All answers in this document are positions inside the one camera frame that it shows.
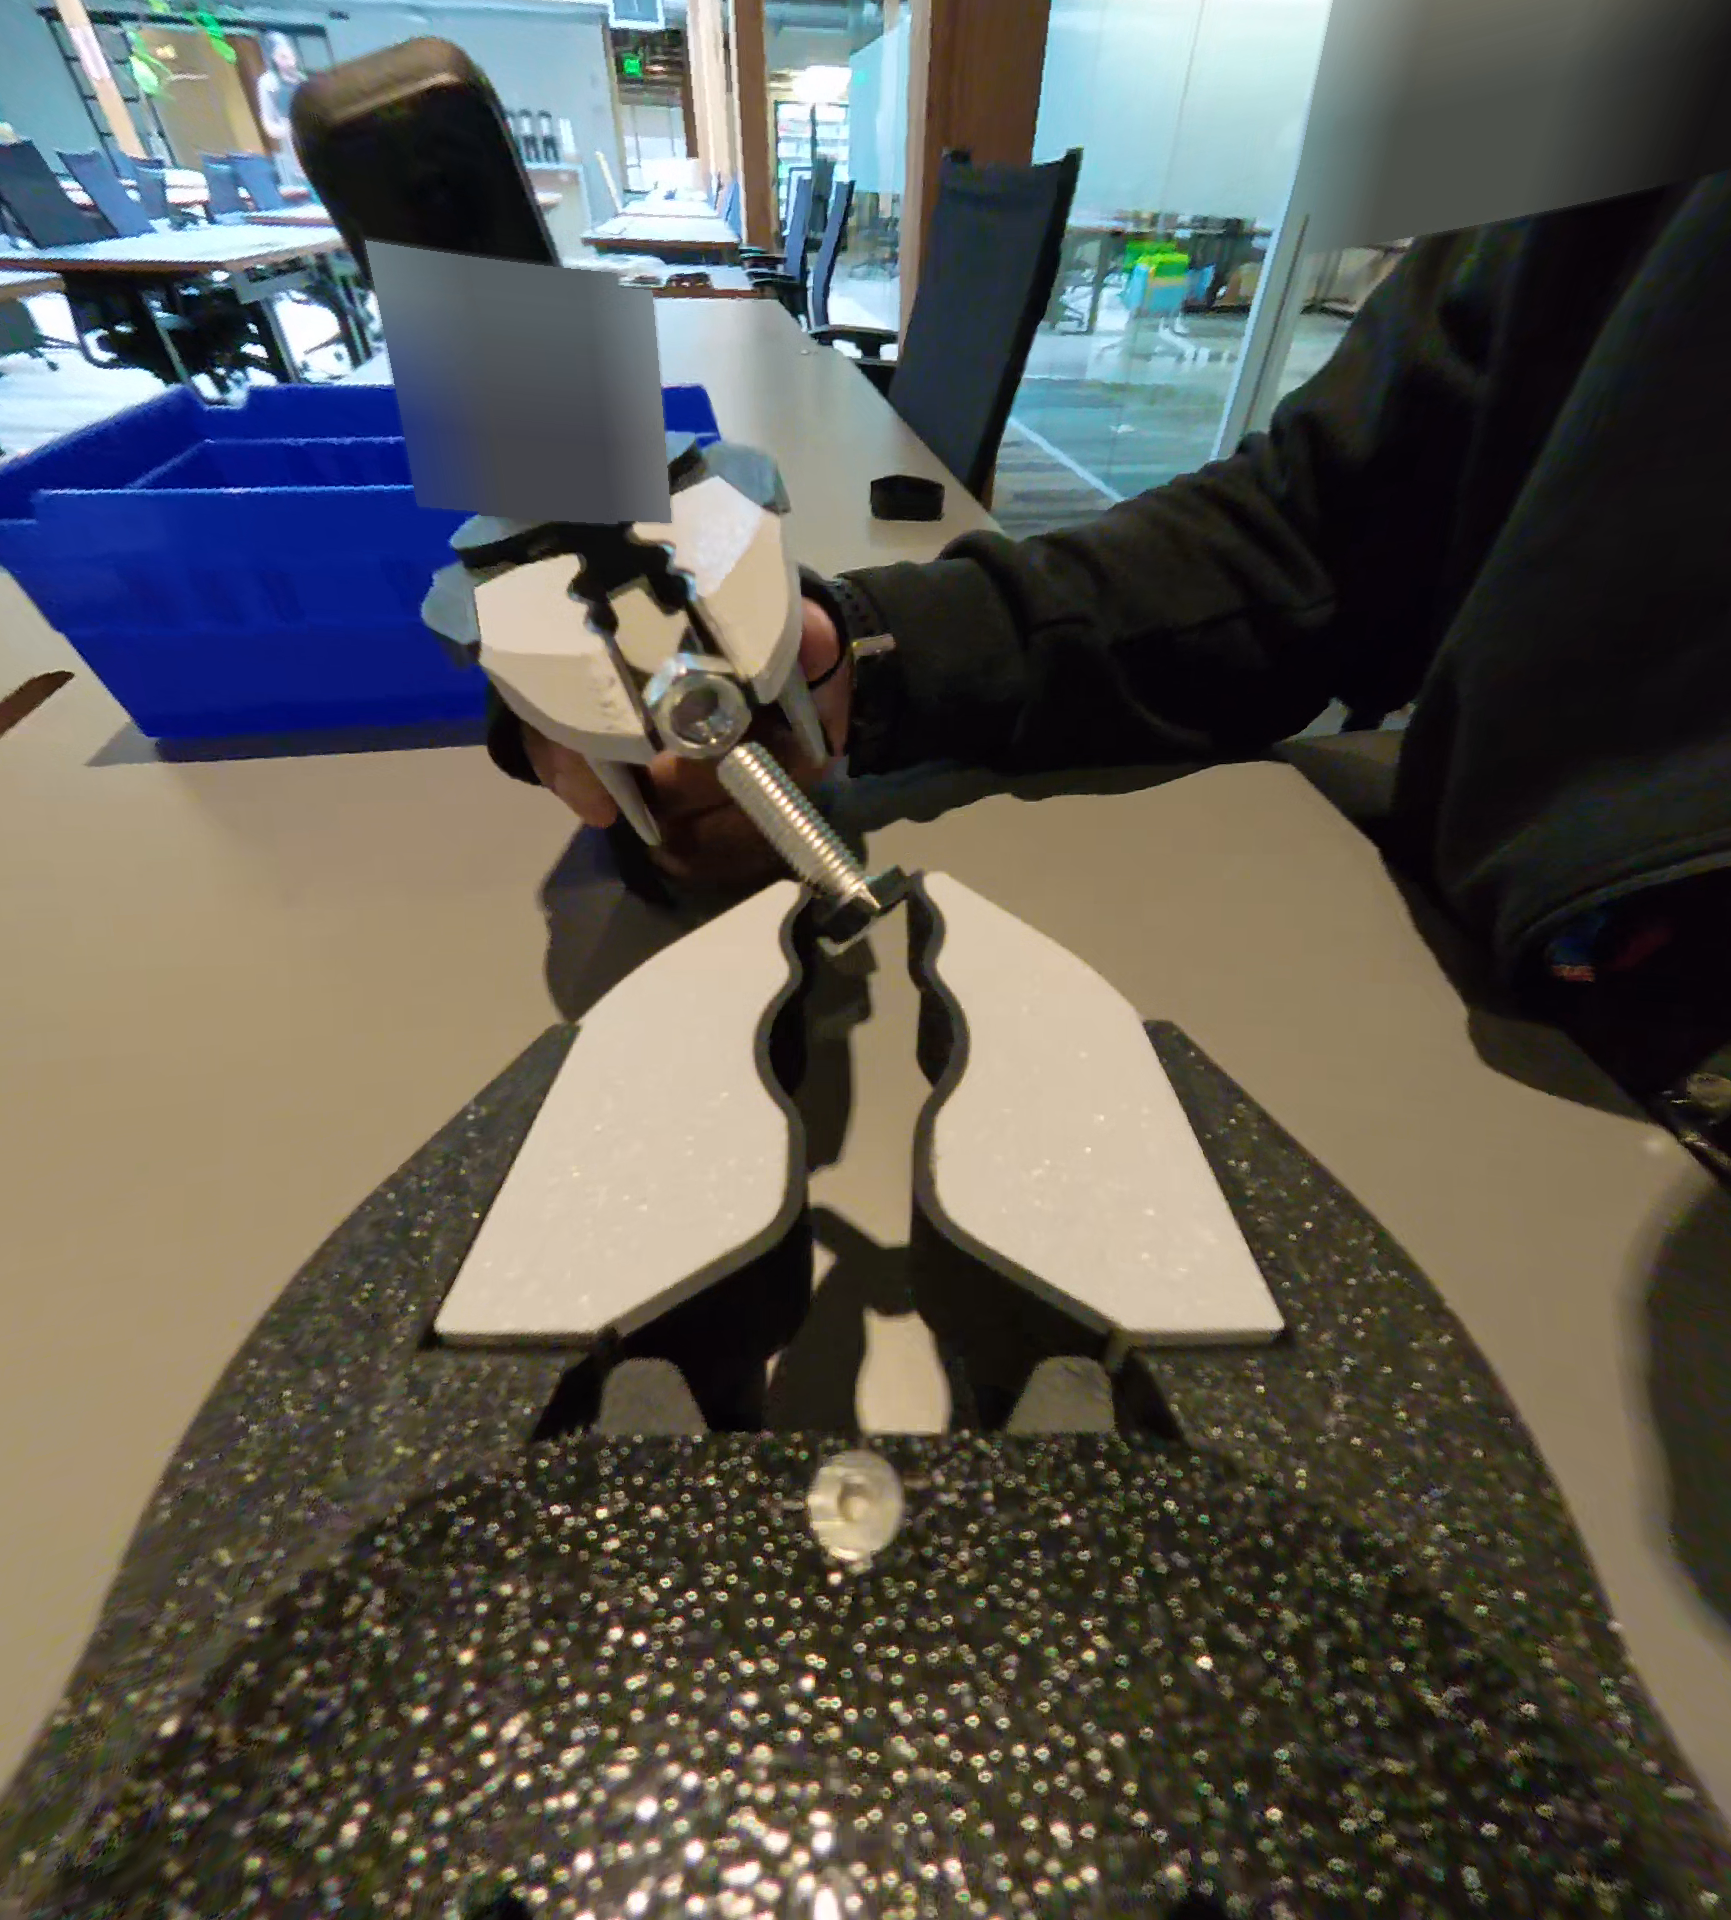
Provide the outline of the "black wristwatch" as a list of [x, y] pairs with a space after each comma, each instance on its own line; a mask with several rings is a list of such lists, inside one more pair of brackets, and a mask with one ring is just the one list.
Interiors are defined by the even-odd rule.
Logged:
[[849, 578], [822, 580], [812, 597], [826, 607], [847, 661], [876, 657], [898, 646], [876, 605]]

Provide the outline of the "black office chair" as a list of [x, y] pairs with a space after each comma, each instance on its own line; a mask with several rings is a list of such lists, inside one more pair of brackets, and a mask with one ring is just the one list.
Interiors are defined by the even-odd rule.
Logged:
[[0, 240], [54, 250], [112, 236], [110, 222], [73, 201], [30, 141], [0, 141]]
[[1032, 337], [1049, 310], [1082, 170], [1078, 147], [1034, 164], [939, 160], [921, 275], [902, 329], [824, 323], [855, 368], [979, 500]]

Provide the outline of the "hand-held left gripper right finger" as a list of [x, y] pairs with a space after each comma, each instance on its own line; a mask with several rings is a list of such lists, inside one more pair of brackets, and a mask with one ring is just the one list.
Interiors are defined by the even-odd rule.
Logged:
[[911, 886], [942, 1016], [915, 1201], [950, 1246], [1123, 1345], [1265, 1345], [1284, 1313], [1135, 1007], [964, 883]]

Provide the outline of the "silver hex nut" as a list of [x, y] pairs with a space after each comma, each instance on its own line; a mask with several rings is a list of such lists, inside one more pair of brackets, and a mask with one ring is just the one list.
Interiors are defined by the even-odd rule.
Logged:
[[857, 884], [822, 898], [812, 916], [818, 943], [830, 950], [849, 947], [873, 923], [896, 912], [909, 896], [915, 877], [902, 867], [863, 873]]

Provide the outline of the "person's right hand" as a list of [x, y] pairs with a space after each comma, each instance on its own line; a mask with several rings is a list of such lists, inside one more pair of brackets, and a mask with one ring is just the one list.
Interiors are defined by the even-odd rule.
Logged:
[[[822, 743], [795, 741], [781, 708], [758, 712], [756, 737], [785, 774], [809, 789], [847, 750], [857, 659], [847, 661], [830, 615], [812, 591], [824, 576], [801, 572], [799, 661], [818, 717]], [[537, 783], [587, 828], [620, 838], [620, 865], [644, 873], [649, 892], [737, 892], [783, 875], [783, 861], [719, 787], [711, 770], [677, 754], [659, 754], [638, 776], [638, 793], [657, 838], [647, 842], [622, 816], [595, 768], [572, 749], [521, 721], [500, 696], [490, 700], [488, 750], [510, 778]]]

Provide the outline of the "wooden office desk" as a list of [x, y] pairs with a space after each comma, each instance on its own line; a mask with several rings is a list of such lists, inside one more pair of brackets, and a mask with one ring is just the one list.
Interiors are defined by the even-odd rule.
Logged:
[[300, 380], [279, 306], [288, 294], [331, 316], [349, 368], [372, 356], [364, 296], [335, 226], [269, 222], [156, 228], [61, 248], [0, 236], [0, 271], [59, 279], [79, 343], [96, 364], [151, 372], [164, 384], [238, 376]]

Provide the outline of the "silver hex bolt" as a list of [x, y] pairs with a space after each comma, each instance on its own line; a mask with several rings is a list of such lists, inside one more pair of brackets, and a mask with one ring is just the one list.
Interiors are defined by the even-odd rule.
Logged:
[[820, 900], [869, 873], [758, 743], [756, 696], [727, 663], [677, 651], [651, 673], [644, 696], [667, 749], [708, 764], [768, 848]]

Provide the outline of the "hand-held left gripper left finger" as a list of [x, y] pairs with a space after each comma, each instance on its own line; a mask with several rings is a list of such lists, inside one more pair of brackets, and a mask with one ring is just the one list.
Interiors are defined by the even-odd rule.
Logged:
[[777, 881], [645, 956], [564, 1051], [436, 1310], [442, 1345], [597, 1345], [779, 1246], [807, 1195], [772, 1063], [807, 890]]

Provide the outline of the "blue plastic bin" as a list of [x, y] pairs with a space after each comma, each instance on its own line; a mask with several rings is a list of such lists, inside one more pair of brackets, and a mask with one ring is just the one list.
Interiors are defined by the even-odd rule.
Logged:
[[473, 727], [389, 382], [178, 386], [0, 459], [0, 566], [156, 741]]

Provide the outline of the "person's black jacket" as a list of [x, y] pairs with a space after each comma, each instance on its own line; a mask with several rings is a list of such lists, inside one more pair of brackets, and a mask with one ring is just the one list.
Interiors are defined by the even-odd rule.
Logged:
[[1387, 846], [1731, 1189], [1731, 170], [1488, 226]]

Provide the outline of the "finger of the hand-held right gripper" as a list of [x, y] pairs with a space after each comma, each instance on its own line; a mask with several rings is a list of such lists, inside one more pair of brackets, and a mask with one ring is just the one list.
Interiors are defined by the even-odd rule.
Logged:
[[702, 475], [671, 492], [665, 521], [636, 523], [644, 585], [669, 651], [690, 644], [731, 665], [758, 706], [799, 667], [801, 584], [776, 475]]
[[479, 582], [479, 661], [506, 704], [554, 743], [597, 758], [653, 758], [663, 739], [642, 692], [686, 642], [682, 611], [644, 582], [591, 603], [574, 552]]

